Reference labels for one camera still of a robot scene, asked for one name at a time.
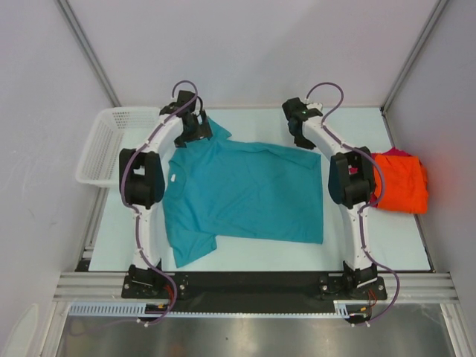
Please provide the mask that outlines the teal t shirt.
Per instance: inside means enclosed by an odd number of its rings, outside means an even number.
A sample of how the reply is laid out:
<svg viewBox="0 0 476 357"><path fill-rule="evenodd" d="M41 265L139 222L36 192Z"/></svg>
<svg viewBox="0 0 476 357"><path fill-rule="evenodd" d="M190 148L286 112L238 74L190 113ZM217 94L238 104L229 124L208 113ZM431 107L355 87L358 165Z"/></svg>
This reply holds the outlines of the teal t shirt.
<svg viewBox="0 0 476 357"><path fill-rule="evenodd" d="M162 200L177 267L217 249L218 236L324 242L321 155L232 140L210 122L211 139L176 149Z"/></svg>

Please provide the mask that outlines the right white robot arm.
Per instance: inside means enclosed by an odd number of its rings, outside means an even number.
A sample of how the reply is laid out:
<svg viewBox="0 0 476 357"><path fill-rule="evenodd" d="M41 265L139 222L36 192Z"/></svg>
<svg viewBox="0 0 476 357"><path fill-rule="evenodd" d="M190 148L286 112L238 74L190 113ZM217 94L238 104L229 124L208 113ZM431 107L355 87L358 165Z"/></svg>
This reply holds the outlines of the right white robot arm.
<svg viewBox="0 0 476 357"><path fill-rule="evenodd" d="M343 289L351 298L361 298L377 280L376 264L369 258L367 212L375 190L370 151L355 148L340 139L324 123L320 103L288 99L282 105L294 143L303 149L317 149L329 162L328 192L337 204L345 238Z"/></svg>

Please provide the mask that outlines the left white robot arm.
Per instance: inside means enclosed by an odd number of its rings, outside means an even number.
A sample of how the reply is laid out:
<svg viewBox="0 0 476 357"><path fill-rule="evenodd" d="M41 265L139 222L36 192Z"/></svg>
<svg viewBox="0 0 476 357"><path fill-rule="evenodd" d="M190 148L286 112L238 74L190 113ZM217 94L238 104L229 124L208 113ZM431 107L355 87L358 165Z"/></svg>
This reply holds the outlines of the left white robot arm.
<svg viewBox="0 0 476 357"><path fill-rule="evenodd" d="M138 288L148 297L160 295L164 288L164 278L153 272L161 262L153 228L166 190L162 160L178 147L212 136L200 96L180 90L172 103L160 109L157 126L144 142L135 149L120 151L119 192L134 219L135 253L130 267L142 274Z"/></svg>

